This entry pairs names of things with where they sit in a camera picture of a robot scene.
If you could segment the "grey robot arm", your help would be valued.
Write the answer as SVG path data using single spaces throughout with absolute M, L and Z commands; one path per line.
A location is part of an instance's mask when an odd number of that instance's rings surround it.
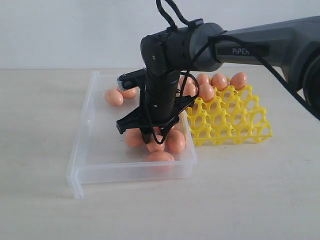
M 223 63 L 265 66 L 315 118 L 320 116 L 320 18 L 306 17 L 237 30 L 194 20 L 145 36 L 145 68 L 118 77 L 121 90 L 140 89 L 139 106 L 116 122 L 120 133 L 139 129 L 144 142 L 154 127 L 166 136 L 195 99 L 177 96 L 181 75 L 213 72 Z

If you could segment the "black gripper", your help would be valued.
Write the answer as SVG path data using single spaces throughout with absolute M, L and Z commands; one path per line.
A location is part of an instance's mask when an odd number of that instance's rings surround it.
M 176 96 L 181 71 L 171 71 L 155 76 L 146 71 L 145 81 L 140 87 L 139 106 L 128 115 L 116 121 L 116 128 L 122 135 L 129 129 L 140 129 L 142 140 L 148 144 L 153 127 L 166 127 L 187 107 L 192 107 L 195 98 Z

